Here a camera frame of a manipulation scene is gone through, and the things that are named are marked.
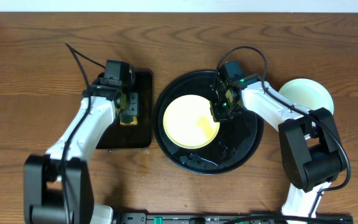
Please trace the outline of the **yellow plate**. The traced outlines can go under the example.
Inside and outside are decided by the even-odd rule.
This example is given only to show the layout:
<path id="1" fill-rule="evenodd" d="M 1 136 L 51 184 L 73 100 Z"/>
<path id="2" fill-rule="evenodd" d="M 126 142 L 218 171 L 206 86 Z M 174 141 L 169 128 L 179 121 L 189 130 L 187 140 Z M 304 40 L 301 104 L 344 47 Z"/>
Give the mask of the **yellow plate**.
<path id="1" fill-rule="evenodd" d="M 199 149 L 217 136 L 220 123 L 213 120 L 209 100 L 199 95 L 183 95 L 167 106 L 163 129 L 177 146 Z"/>

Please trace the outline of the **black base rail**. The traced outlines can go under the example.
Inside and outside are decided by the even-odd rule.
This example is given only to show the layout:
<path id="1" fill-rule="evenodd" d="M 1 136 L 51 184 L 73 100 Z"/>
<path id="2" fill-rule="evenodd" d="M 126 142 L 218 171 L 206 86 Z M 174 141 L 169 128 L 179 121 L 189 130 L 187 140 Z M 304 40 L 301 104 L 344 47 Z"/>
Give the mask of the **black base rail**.
<path id="1" fill-rule="evenodd" d="M 91 224 L 224 224 L 224 223 L 345 223 L 354 220 L 347 215 L 323 215 L 316 218 L 291 217 L 272 213 L 255 213 L 250 215 L 212 215 L 212 214 L 146 214 L 116 213 L 107 205 L 94 206 Z"/>

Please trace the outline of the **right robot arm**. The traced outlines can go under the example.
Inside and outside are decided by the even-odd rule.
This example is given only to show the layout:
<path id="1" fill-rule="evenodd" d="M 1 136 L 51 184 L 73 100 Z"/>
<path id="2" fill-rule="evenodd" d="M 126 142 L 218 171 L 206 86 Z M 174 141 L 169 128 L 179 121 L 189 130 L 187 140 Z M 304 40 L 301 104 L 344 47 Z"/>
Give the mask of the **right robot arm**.
<path id="1" fill-rule="evenodd" d="M 215 74 L 211 113 L 215 121 L 250 111 L 279 135 L 283 169 L 291 185 L 279 220 L 312 223 L 325 192 L 344 188 L 351 166 L 332 113 L 298 105 L 274 90 L 263 76 Z"/>

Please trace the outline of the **green and yellow sponge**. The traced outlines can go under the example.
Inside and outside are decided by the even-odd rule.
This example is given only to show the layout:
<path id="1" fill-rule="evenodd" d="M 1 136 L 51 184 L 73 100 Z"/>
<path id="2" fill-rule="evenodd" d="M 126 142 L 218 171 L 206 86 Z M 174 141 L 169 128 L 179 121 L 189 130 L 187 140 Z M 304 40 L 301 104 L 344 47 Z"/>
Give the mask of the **green and yellow sponge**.
<path id="1" fill-rule="evenodd" d="M 138 124 L 137 116 L 133 115 L 122 115 L 120 117 L 121 126 L 135 126 Z"/>

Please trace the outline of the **black rectangular tray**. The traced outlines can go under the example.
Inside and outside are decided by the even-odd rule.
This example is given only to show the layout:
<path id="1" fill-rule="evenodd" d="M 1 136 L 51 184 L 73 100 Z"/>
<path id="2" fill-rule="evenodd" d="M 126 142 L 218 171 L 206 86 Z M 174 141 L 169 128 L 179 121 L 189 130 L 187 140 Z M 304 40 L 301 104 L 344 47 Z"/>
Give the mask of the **black rectangular tray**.
<path id="1" fill-rule="evenodd" d="M 105 130 L 97 149 L 138 149 L 146 148 L 152 139 L 152 72 L 136 72 L 134 91 L 139 94 L 137 124 L 123 125 L 116 118 Z"/>

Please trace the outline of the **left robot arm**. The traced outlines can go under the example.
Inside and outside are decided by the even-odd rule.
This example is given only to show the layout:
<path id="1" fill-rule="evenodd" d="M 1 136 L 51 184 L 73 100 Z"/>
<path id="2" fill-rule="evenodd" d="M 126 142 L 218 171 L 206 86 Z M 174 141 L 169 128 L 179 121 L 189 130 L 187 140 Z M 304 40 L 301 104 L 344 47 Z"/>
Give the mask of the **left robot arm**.
<path id="1" fill-rule="evenodd" d="M 94 202 L 88 163 L 102 135 L 122 115 L 137 115 L 139 95 L 97 79 L 60 139 L 24 163 L 26 223 L 112 223 L 114 210 Z"/>

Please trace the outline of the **black round tray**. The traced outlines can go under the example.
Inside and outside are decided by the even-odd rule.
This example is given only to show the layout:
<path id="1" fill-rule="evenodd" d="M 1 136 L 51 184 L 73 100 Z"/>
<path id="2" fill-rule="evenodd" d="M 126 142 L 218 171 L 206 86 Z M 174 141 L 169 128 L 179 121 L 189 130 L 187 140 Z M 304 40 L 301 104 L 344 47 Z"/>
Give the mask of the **black round tray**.
<path id="1" fill-rule="evenodd" d="M 223 174 L 240 167 L 257 150 L 264 132 L 264 120 L 246 111 L 222 122 L 216 137 L 199 149 L 186 149 L 169 139 L 163 129 L 163 114 L 168 105 L 185 95 L 211 100 L 213 80 L 213 70 L 186 73 L 167 85 L 154 107 L 154 135 L 161 150 L 173 163 L 197 174 Z"/>

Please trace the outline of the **light blue plate front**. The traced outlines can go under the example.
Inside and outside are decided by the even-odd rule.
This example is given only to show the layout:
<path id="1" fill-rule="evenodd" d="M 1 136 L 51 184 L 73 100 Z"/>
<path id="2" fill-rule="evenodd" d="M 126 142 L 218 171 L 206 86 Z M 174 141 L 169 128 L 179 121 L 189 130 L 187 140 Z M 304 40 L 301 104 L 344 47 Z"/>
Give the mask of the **light blue plate front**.
<path id="1" fill-rule="evenodd" d="M 326 108 L 334 114 L 332 96 L 322 84 L 314 80 L 297 78 L 284 84 L 278 92 L 298 105 L 312 110 Z"/>

